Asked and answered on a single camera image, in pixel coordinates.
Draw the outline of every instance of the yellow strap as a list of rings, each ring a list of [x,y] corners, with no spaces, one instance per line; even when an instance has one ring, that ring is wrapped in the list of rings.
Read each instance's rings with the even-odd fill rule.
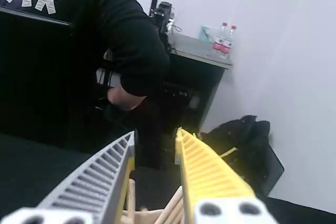
[[[223,153],[222,155],[220,155],[220,158],[226,157],[228,155],[230,155],[232,152],[237,151],[238,149],[236,147],[232,147],[231,149],[229,149],[227,152]]]

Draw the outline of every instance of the water bottle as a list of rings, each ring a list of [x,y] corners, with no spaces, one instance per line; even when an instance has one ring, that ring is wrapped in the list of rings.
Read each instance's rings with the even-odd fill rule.
[[[236,26],[231,26],[231,30],[229,31],[227,37],[223,41],[222,53],[226,59],[229,58],[230,50],[233,43],[233,34],[236,28],[237,28]]]
[[[219,55],[219,56],[223,55],[222,47],[223,47],[224,40],[226,38],[226,27],[227,27],[227,23],[223,23],[222,28],[216,35],[216,39],[213,45],[215,55]]]

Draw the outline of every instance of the hand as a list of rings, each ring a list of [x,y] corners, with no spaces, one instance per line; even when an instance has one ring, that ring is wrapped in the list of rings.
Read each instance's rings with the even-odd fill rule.
[[[110,103],[118,106],[122,110],[135,109],[146,97],[137,97],[127,93],[125,89],[119,85],[116,88],[109,89],[107,98]]]

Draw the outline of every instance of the screw hole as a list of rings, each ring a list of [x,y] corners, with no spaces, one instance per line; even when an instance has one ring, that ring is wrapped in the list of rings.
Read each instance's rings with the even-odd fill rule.
[[[75,217],[75,218],[71,218],[70,220],[68,220],[64,224],[84,224],[84,223],[85,222],[83,221],[83,219]]]
[[[239,206],[240,212],[247,215],[259,215],[260,210],[258,207],[252,205],[251,203],[243,203]]]
[[[42,216],[32,216],[23,224],[42,224],[43,223],[43,217]]]
[[[217,207],[214,204],[204,203],[201,206],[201,214],[203,214],[203,215],[209,215],[209,216],[217,216],[217,215],[221,215],[222,211],[220,210],[219,207]]]

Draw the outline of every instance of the black sweatshirt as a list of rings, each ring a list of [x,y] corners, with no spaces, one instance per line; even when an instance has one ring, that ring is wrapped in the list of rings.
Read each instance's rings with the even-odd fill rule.
[[[0,6],[73,23],[82,66],[92,76],[110,48],[130,94],[147,95],[169,67],[158,32],[137,0],[0,0]]]

